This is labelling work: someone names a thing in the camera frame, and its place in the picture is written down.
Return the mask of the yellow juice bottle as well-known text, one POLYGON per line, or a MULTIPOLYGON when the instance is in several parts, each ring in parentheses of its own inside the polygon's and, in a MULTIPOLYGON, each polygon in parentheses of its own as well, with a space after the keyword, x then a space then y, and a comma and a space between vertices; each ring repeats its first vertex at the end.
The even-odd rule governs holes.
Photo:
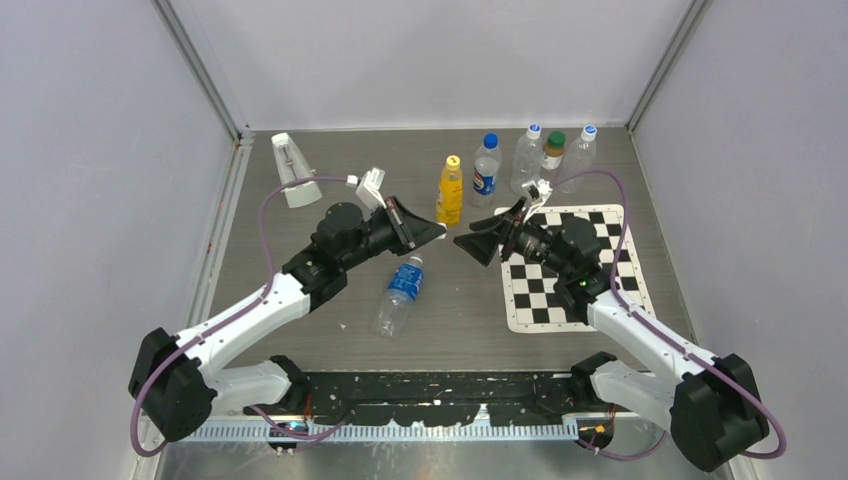
POLYGON ((458 170, 449 170, 444 164, 439 180, 436 220, 444 223, 446 226, 458 225, 463 208, 463 199, 463 174, 461 165, 458 170))

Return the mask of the clear bottle blue label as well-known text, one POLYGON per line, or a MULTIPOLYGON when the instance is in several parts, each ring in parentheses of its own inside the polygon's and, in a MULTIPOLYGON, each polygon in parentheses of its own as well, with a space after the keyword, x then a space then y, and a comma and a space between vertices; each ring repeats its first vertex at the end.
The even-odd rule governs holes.
POLYGON ((424 279, 423 259, 412 255, 392 274, 372 322, 371 331, 397 338, 406 324, 424 279))

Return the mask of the clear bottle pepsi label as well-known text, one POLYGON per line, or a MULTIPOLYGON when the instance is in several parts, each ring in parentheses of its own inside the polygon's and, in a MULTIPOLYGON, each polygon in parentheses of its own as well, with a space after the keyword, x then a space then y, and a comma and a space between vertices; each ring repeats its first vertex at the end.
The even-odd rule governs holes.
POLYGON ((487 208, 496 191, 499 169, 502 163, 500 141, 495 149, 478 148, 474 158, 473 175, 473 204, 479 208, 487 208))

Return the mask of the yellow bottle cap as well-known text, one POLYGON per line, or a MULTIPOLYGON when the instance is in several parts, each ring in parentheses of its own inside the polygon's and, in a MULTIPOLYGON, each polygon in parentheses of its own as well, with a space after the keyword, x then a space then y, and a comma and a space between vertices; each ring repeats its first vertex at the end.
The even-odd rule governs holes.
POLYGON ((461 165, 461 159, 456 155, 450 155, 446 158, 445 166, 449 170, 458 170, 461 165))

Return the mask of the blue bottle cap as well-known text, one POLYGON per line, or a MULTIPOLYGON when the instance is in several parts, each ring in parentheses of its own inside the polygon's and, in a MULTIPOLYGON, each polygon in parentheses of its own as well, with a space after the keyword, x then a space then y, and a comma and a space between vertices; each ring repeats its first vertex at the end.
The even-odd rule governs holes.
POLYGON ((490 149, 490 150, 495 149, 495 148, 498 147, 498 144, 499 144, 498 136, 493 132, 487 133, 483 138, 483 147, 486 148, 486 149, 490 149))

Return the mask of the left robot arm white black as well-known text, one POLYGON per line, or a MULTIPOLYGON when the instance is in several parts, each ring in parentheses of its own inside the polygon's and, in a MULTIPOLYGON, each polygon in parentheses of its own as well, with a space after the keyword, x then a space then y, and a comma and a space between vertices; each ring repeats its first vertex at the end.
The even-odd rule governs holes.
POLYGON ((384 252, 409 254, 446 232, 393 196, 368 217, 353 203, 330 206, 309 245, 252 295, 192 328, 176 334, 157 328, 143 338, 128 385, 132 419, 145 414, 166 441, 177 442, 227 410, 273 405, 284 414, 298 412, 307 389, 291 361, 229 363, 331 300, 347 286, 348 271, 384 252))

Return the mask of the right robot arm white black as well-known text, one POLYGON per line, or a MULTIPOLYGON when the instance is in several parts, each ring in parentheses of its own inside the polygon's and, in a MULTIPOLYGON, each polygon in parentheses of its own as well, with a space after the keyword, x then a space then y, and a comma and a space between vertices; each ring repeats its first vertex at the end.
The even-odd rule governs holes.
POLYGON ((648 368, 640 373, 604 352, 574 366, 570 392, 580 408, 609 403, 640 415, 705 472, 769 435, 751 367, 735 354, 720 358, 684 340, 621 292, 600 261, 590 221, 568 217, 547 228, 510 210, 473 223, 454 242, 484 266, 518 255, 553 272, 556 301, 648 368))

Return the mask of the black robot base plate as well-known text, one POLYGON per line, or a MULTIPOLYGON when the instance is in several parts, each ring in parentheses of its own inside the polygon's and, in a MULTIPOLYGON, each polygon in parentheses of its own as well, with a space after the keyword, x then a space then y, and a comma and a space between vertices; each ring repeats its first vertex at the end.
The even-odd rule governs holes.
POLYGON ((312 372, 297 375, 280 402, 244 411, 370 427, 467 426, 482 413, 493 427, 552 426, 568 414, 595 413, 578 437, 605 448, 617 410, 552 372, 312 372))

